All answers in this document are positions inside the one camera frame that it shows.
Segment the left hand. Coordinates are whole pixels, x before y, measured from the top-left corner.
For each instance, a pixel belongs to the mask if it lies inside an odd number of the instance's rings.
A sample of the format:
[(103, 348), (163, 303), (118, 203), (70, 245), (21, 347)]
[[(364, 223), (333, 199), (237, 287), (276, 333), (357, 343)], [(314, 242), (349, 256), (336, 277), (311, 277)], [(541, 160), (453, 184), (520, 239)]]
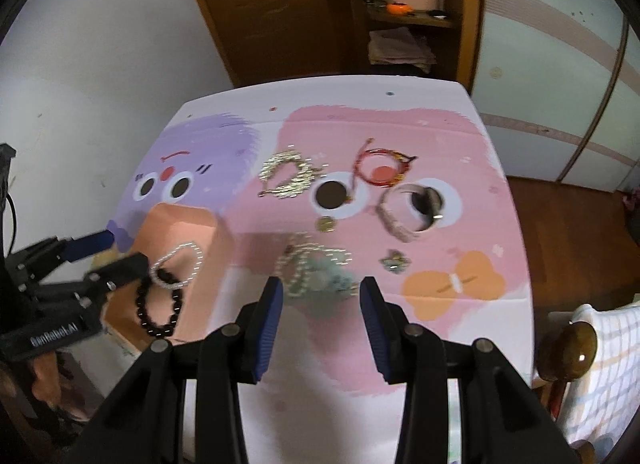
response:
[(60, 372), (58, 356), (55, 352), (41, 354), (30, 361), (34, 374), (32, 395), (44, 402), (53, 411), (63, 412), (72, 420), (88, 420), (85, 398), (81, 390)]

